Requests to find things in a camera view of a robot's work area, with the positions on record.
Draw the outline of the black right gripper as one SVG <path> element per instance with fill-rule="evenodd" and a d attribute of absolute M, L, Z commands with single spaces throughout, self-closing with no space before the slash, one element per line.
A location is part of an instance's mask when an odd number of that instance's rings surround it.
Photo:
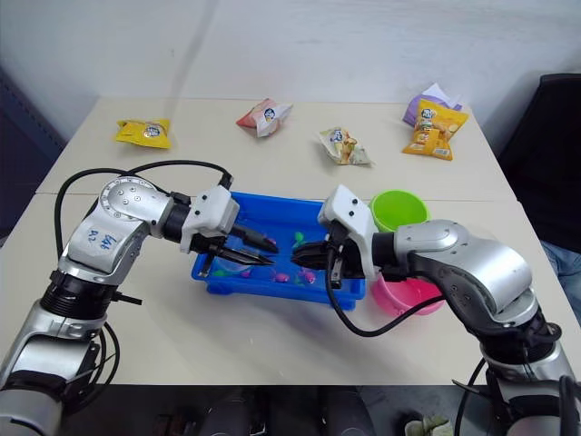
<path fill-rule="evenodd" d="M 331 289 L 340 289 L 344 278 L 364 277 L 359 247 L 338 220 L 330 222 L 325 242 L 302 244 L 293 250 L 291 261 L 302 268 L 325 270 Z"/>

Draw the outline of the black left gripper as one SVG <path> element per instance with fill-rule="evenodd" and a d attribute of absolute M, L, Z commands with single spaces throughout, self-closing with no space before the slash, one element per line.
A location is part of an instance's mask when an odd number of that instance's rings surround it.
<path fill-rule="evenodd" d="M 277 244 L 272 239 L 243 225 L 234 224 L 232 235 L 240 238 L 247 246 L 268 253 L 279 252 Z M 273 260 L 262 254 L 235 250 L 226 246 L 226 242 L 227 236 L 222 233 L 207 235 L 196 229 L 190 241 L 190 250 L 201 254 L 212 254 L 215 257 L 241 265 L 272 266 L 274 264 Z"/>

